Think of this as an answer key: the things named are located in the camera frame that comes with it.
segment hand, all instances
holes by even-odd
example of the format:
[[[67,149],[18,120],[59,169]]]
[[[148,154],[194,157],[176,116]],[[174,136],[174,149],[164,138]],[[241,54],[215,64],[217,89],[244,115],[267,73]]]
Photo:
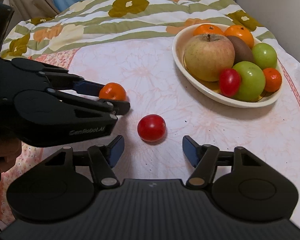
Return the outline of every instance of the hand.
[[[16,158],[21,155],[22,144],[18,138],[0,138],[0,173],[7,172],[16,164]]]

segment tomato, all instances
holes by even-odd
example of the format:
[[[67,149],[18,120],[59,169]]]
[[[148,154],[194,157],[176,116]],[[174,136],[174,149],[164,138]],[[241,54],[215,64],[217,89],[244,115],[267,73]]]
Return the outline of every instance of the tomato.
[[[166,122],[157,114],[149,114],[138,123],[138,135],[147,142],[160,140],[166,132]]]
[[[233,68],[223,70],[219,76],[219,87],[222,95],[233,97],[239,90],[241,76]]]

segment orange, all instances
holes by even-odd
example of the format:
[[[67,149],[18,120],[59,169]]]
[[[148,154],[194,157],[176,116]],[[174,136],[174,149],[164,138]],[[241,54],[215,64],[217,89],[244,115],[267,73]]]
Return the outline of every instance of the orange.
[[[120,84],[108,83],[100,90],[99,98],[125,101],[127,93]]]
[[[232,25],[225,31],[225,36],[237,36],[243,40],[250,49],[254,46],[254,39],[251,32],[242,25]]]
[[[225,35],[224,32],[219,27],[217,27],[215,25],[202,24],[194,30],[193,36],[196,36],[196,35],[199,35],[199,34],[204,34],[204,33],[214,33],[214,34]]]
[[[274,68],[265,68],[263,70],[263,73],[266,77],[266,86],[265,91],[267,92],[276,92],[282,84],[282,76]]]

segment green striped blanket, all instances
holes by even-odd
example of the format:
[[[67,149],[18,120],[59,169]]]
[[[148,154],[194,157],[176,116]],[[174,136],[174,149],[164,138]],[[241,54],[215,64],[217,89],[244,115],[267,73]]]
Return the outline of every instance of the green striped blanket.
[[[206,22],[241,24],[261,41],[274,39],[233,0],[84,0],[55,18],[20,22],[5,39],[1,57],[36,59],[111,41],[171,37]]]

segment cherry tomato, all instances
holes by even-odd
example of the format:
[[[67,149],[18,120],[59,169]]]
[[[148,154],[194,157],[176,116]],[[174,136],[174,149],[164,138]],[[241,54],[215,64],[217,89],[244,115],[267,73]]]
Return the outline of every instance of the cherry tomato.
[[[138,135],[147,142],[160,140],[166,132],[166,122],[157,114],[149,114],[138,123]]]
[[[219,87],[222,95],[233,97],[239,90],[241,76],[233,68],[223,70],[219,76]]]

